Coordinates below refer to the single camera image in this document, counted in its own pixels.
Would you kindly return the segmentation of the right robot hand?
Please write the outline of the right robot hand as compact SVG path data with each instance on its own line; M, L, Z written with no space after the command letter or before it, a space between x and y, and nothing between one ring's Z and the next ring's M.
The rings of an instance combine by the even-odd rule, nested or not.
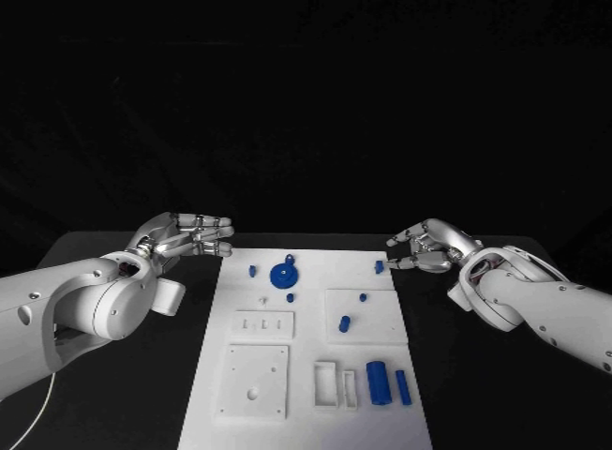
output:
M384 262L390 269L420 269L433 274L446 273L454 265L463 267L483 244L456 226L430 218L408 227L387 241L392 248L410 244L410 255Z

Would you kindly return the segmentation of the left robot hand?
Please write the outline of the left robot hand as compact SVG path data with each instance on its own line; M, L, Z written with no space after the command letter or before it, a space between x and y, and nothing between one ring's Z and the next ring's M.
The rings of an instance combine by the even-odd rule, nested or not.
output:
M165 212L138 229L126 251L148 259L161 275L184 257L230 257L233 245L225 239L233 235L228 217Z

